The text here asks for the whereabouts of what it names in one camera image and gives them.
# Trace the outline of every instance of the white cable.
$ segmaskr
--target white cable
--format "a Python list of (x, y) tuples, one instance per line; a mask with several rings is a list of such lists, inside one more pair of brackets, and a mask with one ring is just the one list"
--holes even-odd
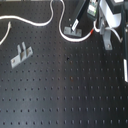
[(62, 30), (61, 30), (61, 22), (62, 22), (62, 19), (63, 19), (63, 15), (64, 15), (64, 12), (65, 12), (65, 4), (64, 4), (64, 1), (63, 0), (60, 0), (62, 2), (62, 5), (63, 5), (63, 10), (62, 10), (62, 14), (61, 14), (61, 17), (60, 17), (60, 21), (59, 21), (59, 31), (60, 31), (60, 34), (61, 36), (66, 39), (67, 41), (70, 41), (70, 42), (81, 42), (81, 41), (84, 41), (86, 40), (93, 32), (93, 29), (83, 38), (69, 38), (67, 36), (65, 36), (63, 33), (62, 33)]
[[(60, 18), (60, 21), (59, 21), (59, 31), (60, 31), (60, 34), (61, 36), (68, 40), (68, 41), (71, 41), (71, 42), (81, 42), (81, 41), (84, 41), (85, 39), (87, 39), (93, 32), (93, 29), (83, 38), (79, 38), (79, 39), (75, 39), (75, 38), (69, 38), (67, 36), (65, 36), (63, 33), (62, 33), (62, 30), (61, 30), (61, 22), (62, 22), (62, 18), (63, 18), (63, 15), (64, 15), (64, 12), (65, 12), (65, 4), (64, 4), (64, 1), (63, 0), (60, 0), (63, 4), (63, 11), (62, 11), (62, 14), (61, 14), (61, 18)], [(26, 22), (28, 24), (31, 24), (31, 25), (34, 25), (34, 26), (45, 26), (47, 24), (50, 23), (50, 21), (52, 20), (53, 18), (53, 8), (52, 8), (52, 2), (53, 0), (51, 0), (50, 2), (50, 9), (51, 9), (51, 18), (49, 19), (49, 21), (45, 22), (45, 23), (35, 23), (35, 22), (32, 22), (32, 21), (29, 21), (29, 20), (26, 20), (24, 18), (21, 18), (19, 16), (14, 16), (14, 15), (9, 15), (9, 16), (0, 16), (0, 20), (2, 19), (17, 19), (17, 20), (20, 20), (20, 21), (23, 21), (23, 22)]]
[(45, 26), (45, 25), (49, 24), (51, 22), (52, 18), (53, 18), (52, 2), (53, 2), (53, 0), (51, 0), (51, 2), (50, 2), (50, 9), (51, 9), (51, 13), (52, 13), (51, 18), (45, 23), (35, 23), (35, 22), (30, 21), (30, 20), (26, 20), (24, 18), (21, 18), (19, 16), (14, 16), (14, 15), (0, 16), (0, 20), (3, 20), (3, 19), (17, 19), (17, 20), (21, 20), (25, 23), (28, 23), (28, 24), (31, 24), (31, 25), (34, 25), (34, 26)]
[[(94, 30), (95, 30), (96, 32), (100, 32), (100, 29), (97, 29), (97, 28), (96, 28), (96, 22), (97, 22), (97, 20), (93, 22)], [(117, 33), (117, 31), (116, 31), (115, 29), (110, 28), (110, 27), (106, 27), (105, 29), (106, 29), (106, 30), (111, 30), (111, 31), (116, 35), (116, 37), (118, 38), (118, 40), (119, 40), (120, 43), (123, 41), (123, 39), (120, 38), (119, 34)]]
[(9, 31), (11, 29), (11, 22), (8, 23), (8, 29), (7, 29), (7, 32), (4, 36), (4, 38), (0, 41), (0, 45), (4, 42), (4, 40), (7, 38), (8, 34), (9, 34)]
[(97, 20), (95, 20), (95, 21), (93, 22), (94, 30), (95, 30), (96, 32), (100, 32), (100, 29), (97, 29), (97, 28), (96, 28), (96, 22), (97, 22)]
[(119, 42), (122, 43), (123, 38), (120, 38), (119, 34), (117, 33), (117, 31), (115, 29), (110, 28), (110, 27), (106, 27), (105, 29), (106, 30), (111, 30), (116, 35), (116, 37), (118, 38)]

